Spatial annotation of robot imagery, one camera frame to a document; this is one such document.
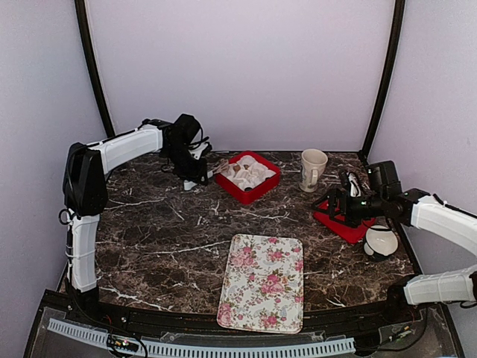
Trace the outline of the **red box lid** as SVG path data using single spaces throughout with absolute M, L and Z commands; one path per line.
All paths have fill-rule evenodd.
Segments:
M 329 226 L 326 226 L 324 224 L 323 225 L 330 229 L 333 233 L 341 237 L 344 241 L 354 245 L 364 239 L 368 228 L 370 226 L 373 226 L 375 223 L 376 219 L 372 218 L 370 220 L 363 221 L 357 227 L 349 227 L 345 224 L 335 224 Z

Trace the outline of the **red chocolate box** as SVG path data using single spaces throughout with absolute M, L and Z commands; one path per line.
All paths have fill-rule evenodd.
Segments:
M 234 172 L 234 166 L 240 166 L 241 170 Z M 215 179 L 241 204 L 252 204 L 278 186 L 280 169 L 260 154 L 243 151 L 229 159 L 228 170 L 215 175 Z

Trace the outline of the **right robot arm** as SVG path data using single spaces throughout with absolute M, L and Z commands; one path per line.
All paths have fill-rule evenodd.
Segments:
M 407 227 L 428 231 L 471 254 L 476 253 L 476 215 L 452 206 L 436 194 L 421 189 L 403 191 L 394 162 L 388 160 L 366 168 L 371 194 L 364 196 L 347 172 L 340 175 L 341 186 L 329 189 L 312 203 L 323 224 L 340 224 L 356 229 L 367 220 L 384 217 Z M 381 318 L 397 323 L 417 306 L 434 302 L 458 302 L 463 308 L 476 306 L 476 267 L 440 274 L 406 277 L 388 289 L 388 301 L 381 305 Z

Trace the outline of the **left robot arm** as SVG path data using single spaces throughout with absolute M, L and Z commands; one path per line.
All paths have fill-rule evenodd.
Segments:
M 96 291 L 95 245 L 101 215 L 109 202 L 114 171 L 132 160 L 157 154 L 186 190 L 206 186 L 212 176 L 206 156 L 212 150 L 200 122 L 181 114 L 174 122 L 144 119 L 130 131 L 69 148 L 63 175 L 64 208 L 58 219 L 67 227 L 67 280 L 80 295 Z

